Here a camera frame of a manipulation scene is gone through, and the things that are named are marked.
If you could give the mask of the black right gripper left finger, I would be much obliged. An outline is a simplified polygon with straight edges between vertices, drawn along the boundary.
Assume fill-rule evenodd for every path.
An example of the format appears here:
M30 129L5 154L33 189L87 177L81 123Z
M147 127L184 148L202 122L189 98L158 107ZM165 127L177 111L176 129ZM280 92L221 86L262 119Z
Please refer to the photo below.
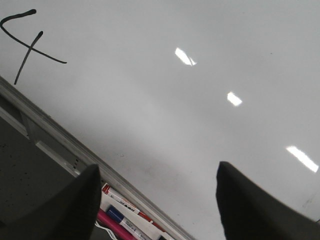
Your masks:
M0 227L2 240L88 240L101 204L101 176L88 166L68 186L29 214Z

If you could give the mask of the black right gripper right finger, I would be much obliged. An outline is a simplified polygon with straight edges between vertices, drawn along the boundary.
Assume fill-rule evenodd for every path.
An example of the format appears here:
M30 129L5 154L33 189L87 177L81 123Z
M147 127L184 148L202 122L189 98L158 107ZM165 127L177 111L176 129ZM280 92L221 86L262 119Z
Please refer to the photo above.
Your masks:
M320 225L283 204L221 161L216 201L228 240L318 240Z

